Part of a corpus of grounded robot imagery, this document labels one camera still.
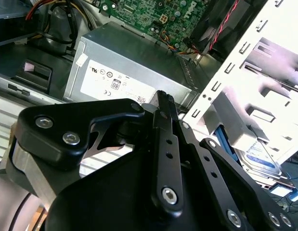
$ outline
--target green circuit board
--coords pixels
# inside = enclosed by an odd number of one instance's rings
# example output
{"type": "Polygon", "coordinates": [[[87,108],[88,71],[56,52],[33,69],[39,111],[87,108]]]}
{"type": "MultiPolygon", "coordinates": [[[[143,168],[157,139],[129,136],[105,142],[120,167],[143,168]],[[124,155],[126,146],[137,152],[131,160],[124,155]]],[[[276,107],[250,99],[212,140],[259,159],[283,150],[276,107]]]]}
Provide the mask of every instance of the green circuit board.
{"type": "Polygon", "coordinates": [[[87,0],[101,11],[133,28],[160,39],[167,31],[170,44],[186,50],[189,38],[210,0],[87,0]]]}

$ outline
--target sticker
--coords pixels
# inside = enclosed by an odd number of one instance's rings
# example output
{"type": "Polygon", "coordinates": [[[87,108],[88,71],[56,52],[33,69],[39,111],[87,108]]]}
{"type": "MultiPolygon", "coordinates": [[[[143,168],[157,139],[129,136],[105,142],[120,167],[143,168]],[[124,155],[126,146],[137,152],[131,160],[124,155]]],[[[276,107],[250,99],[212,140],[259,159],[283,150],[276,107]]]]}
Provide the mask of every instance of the sticker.
{"type": "Polygon", "coordinates": [[[76,65],[82,67],[83,64],[86,62],[87,58],[88,58],[88,56],[86,54],[82,53],[80,55],[80,57],[78,58],[76,65]]]}
{"type": "Polygon", "coordinates": [[[270,168],[275,168],[273,160],[259,141],[256,141],[246,153],[247,158],[251,161],[270,168]]]}
{"type": "Polygon", "coordinates": [[[129,98],[142,104],[150,102],[156,89],[90,60],[80,92],[98,100],[129,98]]]}

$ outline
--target silver screw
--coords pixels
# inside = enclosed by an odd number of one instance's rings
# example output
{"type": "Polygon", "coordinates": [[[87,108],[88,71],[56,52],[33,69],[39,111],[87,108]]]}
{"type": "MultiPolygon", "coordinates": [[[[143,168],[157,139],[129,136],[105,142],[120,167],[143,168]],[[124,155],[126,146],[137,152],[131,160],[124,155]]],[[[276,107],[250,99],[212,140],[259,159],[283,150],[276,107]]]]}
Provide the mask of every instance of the silver screw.
{"type": "Polygon", "coordinates": [[[277,217],[275,217],[273,213],[268,212],[268,214],[269,214],[269,218],[270,218],[271,222],[273,222],[274,225],[279,227],[280,223],[279,223],[279,220],[277,219],[277,217]]]}
{"type": "Polygon", "coordinates": [[[213,148],[216,148],[216,144],[213,141],[208,142],[213,148]]]}
{"type": "Polygon", "coordinates": [[[63,135],[63,141],[69,145],[77,145],[80,142],[80,137],[74,132],[67,132],[63,135]]]}
{"type": "Polygon", "coordinates": [[[162,191],[163,198],[171,205],[177,202],[177,195],[171,188],[163,188],[162,191]]]}
{"type": "Polygon", "coordinates": [[[242,222],[239,218],[239,216],[233,212],[231,209],[228,209],[227,210],[227,216],[228,216],[228,219],[229,221],[235,226],[235,227],[238,227],[240,228],[242,226],[242,222]]]}
{"type": "Polygon", "coordinates": [[[284,215],[284,214],[280,214],[280,217],[282,218],[282,221],[289,227],[292,226],[291,222],[289,221],[289,219],[284,215]]]}
{"type": "Polygon", "coordinates": [[[40,128],[51,128],[53,126],[53,122],[51,119],[47,117],[40,117],[35,120],[35,124],[40,128]]]}
{"type": "Polygon", "coordinates": [[[108,10],[108,6],[107,5],[103,5],[102,9],[103,9],[103,11],[107,11],[108,10]]]}
{"type": "Polygon", "coordinates": [[[185,123],[185,122],[182,122],[182,125],[183,125],[183,127],[185,127],[186,129],[189,129],[189,126],[188,126],[188,124],[187,124],[187,123],[185,123]]]}

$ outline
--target red wire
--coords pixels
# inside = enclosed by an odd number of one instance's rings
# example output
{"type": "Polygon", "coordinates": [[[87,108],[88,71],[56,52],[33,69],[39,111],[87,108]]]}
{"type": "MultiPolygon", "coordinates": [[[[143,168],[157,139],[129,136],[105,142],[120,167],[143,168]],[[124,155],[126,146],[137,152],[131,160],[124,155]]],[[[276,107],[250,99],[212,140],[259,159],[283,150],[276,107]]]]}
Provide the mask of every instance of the red wire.
{"type": "Polygon", "coordinates": [[[211,43],[210,45],[210,50],[213,48],[214,44],[217,42],[217,38],[219,37],[220,33],[222,32],[223,27],[225,26],[225,24],[227,23],[227,21],[229,20],[230,15],[232,14],[232,12],[236,9],[237,5],[239,4],[240,0],[237,0],[234,4],[234,6],[232,7],[232,9],[228,12],[227,16],[224,19],[224,22],[222,23],[222,25],[220,26],[220,29],[217,33],[217,35],[214,38],[214,41],[211,43]]]}
{"type": "Polygon", "coordinates": [[[50,2],[50,1],[51,1],[51,0],[41,0],[41,1],[37,2],[37,3],[31,8],[31,10],[28,12],[28,14],[27,14],[27,16],[26,16],[26,21],[29,20],[29,19],[31,19],[31,17],[32,17],[32,15],[33,15],[33,13],[34,13],[34,11],[36,11],[37,8],[38,8],[39,6],[41,6],[41,5],[45,4],[45,3],[48,3],[48,2],[50,2]]]}

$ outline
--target white sticker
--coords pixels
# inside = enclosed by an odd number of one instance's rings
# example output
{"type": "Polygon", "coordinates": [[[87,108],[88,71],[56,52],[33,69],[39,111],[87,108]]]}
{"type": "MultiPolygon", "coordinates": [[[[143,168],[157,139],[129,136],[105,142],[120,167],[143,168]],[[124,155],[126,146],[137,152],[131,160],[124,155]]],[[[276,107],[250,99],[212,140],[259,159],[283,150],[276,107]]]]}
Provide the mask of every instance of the white sticker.
{"type": "Polygon", "coordinates": [[[150,102],[156,89],[90,60],[80,91],[98,100],[129,98],[142,104],[150,102]]]}
{"type": "Polygon", "coordinates": [[[78,58],[76,65],[82,67],[83,64],[86,62],[87,58],[88,58],[88,56],[86,54],[82,53],[80,55],[80,57],[78,58]]]}

